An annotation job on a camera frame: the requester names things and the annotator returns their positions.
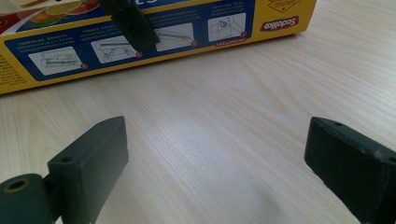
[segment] table surface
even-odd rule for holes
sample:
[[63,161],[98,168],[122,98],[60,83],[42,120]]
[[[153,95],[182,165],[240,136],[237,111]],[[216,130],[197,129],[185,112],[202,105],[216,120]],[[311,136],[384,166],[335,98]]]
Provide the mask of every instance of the table surface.
[[396,1],[318,0],[299,35],[0,96],[0,180],[124,116],[97,223],[359,223],[304,162],[309,120],[396,149]]

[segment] red logo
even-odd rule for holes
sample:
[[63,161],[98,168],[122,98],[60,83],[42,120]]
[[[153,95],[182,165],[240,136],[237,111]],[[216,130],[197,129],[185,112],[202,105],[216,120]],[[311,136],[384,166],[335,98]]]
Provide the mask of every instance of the red logo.
[[295,26],[299,23],[299,17],[291,17],[276,21],[267,21],[262,25],[261,31],[268,32],[268,31],[278,31],[283,29],[288,29],[291,26]]

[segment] blue label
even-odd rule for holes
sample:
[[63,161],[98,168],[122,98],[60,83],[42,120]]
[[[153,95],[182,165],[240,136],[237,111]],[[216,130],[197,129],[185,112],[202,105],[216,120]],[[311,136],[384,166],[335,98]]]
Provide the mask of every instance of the blue label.
[[133,49],[112,21],[8,40],[5,44],[36,80],[43,81],[243,42],[251,37],[254,7],[254,0],[228,0],[148,14],[161,42],[144,52]]

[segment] dark gray plastic part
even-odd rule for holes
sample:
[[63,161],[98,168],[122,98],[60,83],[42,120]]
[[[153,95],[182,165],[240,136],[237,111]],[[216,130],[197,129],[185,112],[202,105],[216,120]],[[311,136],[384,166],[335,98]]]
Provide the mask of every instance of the dark gray plastic part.
[[361,223],[395,223],[394,151],[342,123],[312,118],[304,158]]

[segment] sodalite logo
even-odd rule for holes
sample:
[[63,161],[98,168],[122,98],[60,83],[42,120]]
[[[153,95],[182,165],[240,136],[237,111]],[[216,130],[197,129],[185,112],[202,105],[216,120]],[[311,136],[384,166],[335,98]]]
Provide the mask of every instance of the sodalite logo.
[[288,9],[290,9],[299,2],[300,0],[269,0],[268,7],[271,7],[276,11],[284,13],[285,11],[287,11]]
[[283,30],[295,26],[298,23],[299,23],[298,16],[276,20],[276,21],[267,21],[262,25],[261,31],[268,32],[268,31]]

